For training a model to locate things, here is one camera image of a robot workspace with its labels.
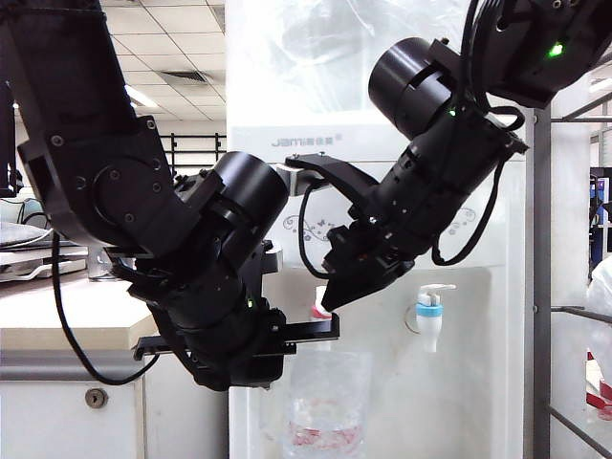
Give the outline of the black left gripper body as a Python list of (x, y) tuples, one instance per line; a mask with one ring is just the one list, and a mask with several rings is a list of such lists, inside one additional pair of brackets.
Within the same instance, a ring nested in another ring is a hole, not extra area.
[(339, 338), (337, 314), (319, 322), (289, 323), (278, 309), (253, 317), (248, 333), (226, 325), (189, 333), (173, 325), (166, 313), (156, 313), (160, 334), (138, 339), (135, 361), (145, 356), (173, 354), (194, 381), (215, 391), (233, 386), (267, 387), (283, 374), (284, 357), (296, 353), (300, 343)]

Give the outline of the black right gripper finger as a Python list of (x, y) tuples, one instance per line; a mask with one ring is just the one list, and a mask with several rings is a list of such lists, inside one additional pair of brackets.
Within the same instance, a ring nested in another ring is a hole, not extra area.
[(322, 299), (329, 311), (385, 289), (413, 268), (412, 262), (397, 262), (389, 267), (380, 263), (365, 263), (346, 274), (334, 274), (328, 281)]

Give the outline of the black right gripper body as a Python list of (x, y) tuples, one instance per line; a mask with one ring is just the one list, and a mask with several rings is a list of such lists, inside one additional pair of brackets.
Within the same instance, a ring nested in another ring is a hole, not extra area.
[(327, 237), (331, 250), (324, 256), (322, 266), (337, 276), (402, 276), (415, 266), (414, 260), (384, 242), (377, 229), (359, 221), (332, 228)]

